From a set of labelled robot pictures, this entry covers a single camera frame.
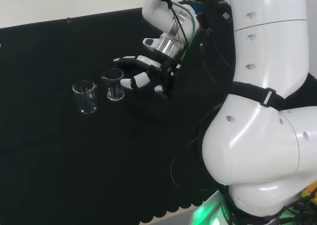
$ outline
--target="strap buckle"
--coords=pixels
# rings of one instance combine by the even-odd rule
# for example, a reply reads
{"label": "strap buckle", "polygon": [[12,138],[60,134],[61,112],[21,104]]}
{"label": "strap buckle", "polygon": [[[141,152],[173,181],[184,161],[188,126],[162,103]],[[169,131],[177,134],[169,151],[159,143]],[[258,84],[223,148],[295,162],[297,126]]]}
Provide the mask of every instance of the strap buckle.
{"label": "strap buckle", "polygon": [[268,106],[268,103],[269,103],[269,100],[270,99],[274,99],[276,97],[276,91],[271,89],[271,88],[266,88],[267,90],[267,96],[265,98],[265,100],[262,102],[260,102],[260,105],[266,107],[266,108],[269,108],[270,106]]}

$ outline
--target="green cable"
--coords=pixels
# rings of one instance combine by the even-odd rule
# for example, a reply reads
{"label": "green cable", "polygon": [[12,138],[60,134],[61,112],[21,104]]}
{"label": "green cable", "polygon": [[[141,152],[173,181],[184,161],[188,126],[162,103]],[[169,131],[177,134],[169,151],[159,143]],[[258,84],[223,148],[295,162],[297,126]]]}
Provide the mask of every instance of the green cable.
{"label": "green cable", "polygon": [[[184,6],[182,6],[182,5],[178,4],[178,3],[175,3],[175,2],[173,2],[173,4],[176,5],[176,6],[178,6],[178,7],[180,7],[181,9],[185,10],[185,11],[191,16],[191,18],[192,18],[192,22],[193,22],[193,34],[192,34],[192,36],[191,36],[191,38],[190,38],[190,40],[189,40],[189,44],[188,44],[188,48],[190,48],[190,46],[191,46],[192,43],[193,43],[193,39],[194,39],[194,37],[195,37],[195,35],[196,35],[196,23],[195,23],[195,19],[194,19],[192,13],[191,13],[187,8],[185,8]],[[187,53],[187,49],[185,50],[185,52],[184,52],[184,54],[183,54],[183,56],[182,56],[182,60],[184,59],[186,53]]]}
{"label": "green cable", "polygon": [[[191,36],[191,38],[190,38],[190,40],[189,40],[189,43],[188,43],[188,48],[190,48],[190,46],[191,46],[192,43],[193,43],[193,39],[194,39],[194,37],[195,37],[195,35],[196,35],[196,23],[195,23],[195,19],[194,19],[192,13],[191,13],[187,8],[185,8],[185,7],[182,6],[181,4],[178,4],[178,3],[175,3],[175,2],[172,2],[172,3],[173,3],[173,5],[178,6],[178,7],[180,7],[181,9],[185,10],[185,11],[190,15],[190,17],[192,18],[192,22],[193,22],[193,34],[192,34],[192,36]],[[184,59],[186,53],[187,53],[187,49],[185,50],[185,52],[184,52],[184,54],[183,54],[183,56],[182,56],[182,58],[181,58],[182,60]]]}

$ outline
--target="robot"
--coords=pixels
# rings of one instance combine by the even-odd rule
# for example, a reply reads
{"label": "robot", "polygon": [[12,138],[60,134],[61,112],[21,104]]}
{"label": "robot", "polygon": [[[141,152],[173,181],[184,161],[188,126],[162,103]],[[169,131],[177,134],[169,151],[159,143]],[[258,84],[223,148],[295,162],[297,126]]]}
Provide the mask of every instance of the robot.
{"label": "robot", "polygon": [[[285,111],[278,107],[308,75],[306,0],[230,3],[235,87],[205,133],[203,159],[210,175],[229,186],[237,208],[252,216],[272,216],[317,181],[317,107]],[[164,83],[155,91],[171,94],[181,65],[177,58],[188,49],[199,25],[189,5],[172,4],[173,11],[168,1],[146,1],[143,17],[163,34],[143,44],[165,60],[159,63],[144,56],[114,60],[119,68],[134,65],[144,71],[123,79],[122,86],[137,89],[158,77]],[[227,223],[224,218],[219,221]]]}

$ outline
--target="glass beaker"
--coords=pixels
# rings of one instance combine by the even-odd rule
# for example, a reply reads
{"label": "glass beaker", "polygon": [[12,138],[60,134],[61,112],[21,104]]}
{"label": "glass beaker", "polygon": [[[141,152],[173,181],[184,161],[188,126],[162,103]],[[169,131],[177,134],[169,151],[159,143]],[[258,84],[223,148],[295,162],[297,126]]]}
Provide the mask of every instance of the glass beaker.
{"label": "glass beaker", "polygon": [[101,76],[101,79],[106,84],[107,97],[111,101],[119,101],[124,97],[124,87],[120,84],[122,78],[123,71],[117,68],[111,68]]}
{"label": "glass beaker", "polygon": [[88,114],[97,110],[97,85],[89,80],[82,80],[73,85],[73,92],[79,112]]}

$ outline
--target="black tablecloth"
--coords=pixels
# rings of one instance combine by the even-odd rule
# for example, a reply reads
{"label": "black tablecloth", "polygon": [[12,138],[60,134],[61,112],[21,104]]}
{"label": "black tablecloth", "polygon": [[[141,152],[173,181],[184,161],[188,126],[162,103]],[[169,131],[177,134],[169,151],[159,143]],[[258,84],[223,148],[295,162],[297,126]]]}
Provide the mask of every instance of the black tablecloth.
{"label": "black tablecloth", "polygon": [[[221,7],[209,10],[218,50],[234,65],[232,22]],[[201,64],[204,36],[178,71],[170,101],[127,92],[111,103],[100,82],[113,59],[150,56],[142,40],[160,34],[140,9],[0,30],[1,224],[138,224],[214,193],[185,149],[195,123],[224,97]],[[208,68],[226,91],[233,72],[212,45],[206,50]],[[89,117],[77,113],[72,97],[81,79],[98,84],[99,109]],[[315,90],[312,78],[307,84]],[[170,175],[177,154],[173,177],[181,188]]]}

